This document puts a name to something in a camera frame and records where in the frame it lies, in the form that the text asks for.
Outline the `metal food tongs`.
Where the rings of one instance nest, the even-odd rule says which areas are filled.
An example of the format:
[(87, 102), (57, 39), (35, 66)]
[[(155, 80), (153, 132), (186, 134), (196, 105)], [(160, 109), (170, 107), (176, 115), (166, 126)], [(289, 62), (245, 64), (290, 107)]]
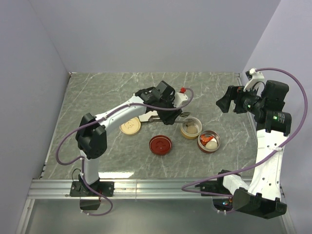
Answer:
[(166, 125), (173, 125), (174, 123), (187, 123), (192, 122), (190, 119), (191, 112), (182, 112), (175, 120), (166, 120), (163, 121), (159, 116), (150, 116), (148, 122), (162, 122)]

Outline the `steamed bun toy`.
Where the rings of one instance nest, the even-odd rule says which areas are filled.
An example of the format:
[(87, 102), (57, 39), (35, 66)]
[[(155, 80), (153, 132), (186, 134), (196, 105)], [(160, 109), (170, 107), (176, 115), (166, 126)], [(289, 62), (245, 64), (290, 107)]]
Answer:
[(186, 128), (186, 132), (187, 132), (188, 134), (191, 134), (191, 135), (196, 134), (196, 133), (197, 133), (197, 128), (196, 128), (196, 126), (194, 126), (194, 125), (189, 125), (189, 126)]

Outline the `red shrimp toy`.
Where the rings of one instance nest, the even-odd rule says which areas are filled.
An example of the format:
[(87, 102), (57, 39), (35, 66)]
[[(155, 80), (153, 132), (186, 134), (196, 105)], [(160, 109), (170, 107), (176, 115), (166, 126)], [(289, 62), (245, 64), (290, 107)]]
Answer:
[(206, 144), (208, 143), (209, 141), (211, 141), (214, 137), (213, 136), (209, 136), (209, 135), (201, 135), (200, 136), (200, 142), (202, 144)]

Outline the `white egg toy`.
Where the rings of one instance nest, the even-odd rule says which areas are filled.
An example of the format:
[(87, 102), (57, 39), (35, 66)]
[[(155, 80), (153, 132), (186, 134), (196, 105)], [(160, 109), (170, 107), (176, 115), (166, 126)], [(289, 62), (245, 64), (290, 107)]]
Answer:
[(207, 144), (205, 145), (205, 147), (208, 149), (208, 150), (215, 150), (217, 147), (218, 147), (218, 143), (215, 142), (215, 141), (209, 141), (207, 142)]

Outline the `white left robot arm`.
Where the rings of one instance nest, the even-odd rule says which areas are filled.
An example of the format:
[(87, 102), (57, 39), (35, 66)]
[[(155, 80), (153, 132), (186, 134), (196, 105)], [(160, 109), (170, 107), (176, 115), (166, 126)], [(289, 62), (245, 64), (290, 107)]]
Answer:
[(96, 116), (90, 113), (83, 116), (75, 138), (83, 157), (80, 176), (84, 182), (81, 190), (87, 196), (93, 196), (98, 192), (98, 162), (99, 157), (107, 150), (109, 134), (131, 119), (151, 111), (157, 111), (157, 115), (165, 125), (174, 124), (182, 113), (182, 108), (194, 97), (192, 89), (186, 90), (191, 92), (190, 97), (170, 87), (142, 89), (112, 110)]

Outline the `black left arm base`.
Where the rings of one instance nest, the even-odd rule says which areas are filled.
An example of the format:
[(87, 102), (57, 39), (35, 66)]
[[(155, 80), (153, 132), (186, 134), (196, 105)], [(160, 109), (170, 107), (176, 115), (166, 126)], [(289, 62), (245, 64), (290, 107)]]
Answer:
[[(113, 181), (100, 181), (100, 179), (98, 179), (89, 187), (105, 197), (112, 197), (114, 194), (115, 183)], [(87, 187), (80, 175), (78, 175), (77, 180), (74, 180), (72, 174), (72, 184), (69, 196), (80, 198), (79, 206), (83, 212), (97, 211), (99, 209), (103, 197), (99, 196), (97, 193), (94, 193)]]

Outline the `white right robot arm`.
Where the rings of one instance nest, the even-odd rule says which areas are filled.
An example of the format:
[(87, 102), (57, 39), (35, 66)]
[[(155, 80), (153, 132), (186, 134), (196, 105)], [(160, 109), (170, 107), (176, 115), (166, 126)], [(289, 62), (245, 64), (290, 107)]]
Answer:
[(223, 113), (235, 104), (237, 114), (251, 113), (256, 122), (257, 154), (252, 181), (247, 185), (238, 173), (227, 174), (215, 183), (221, 195), (230, 192), (235, 211), (271, 219), (284, 215), (287, 205), (281, 201), (280, 174), (284, 146), (290, 135), (292, 116), (283, 112), (284, 98), (289, 91), (285, 83), (264, 80), (255, 68), (246, 72), (245, 86), (229, 86), (216, 102)]

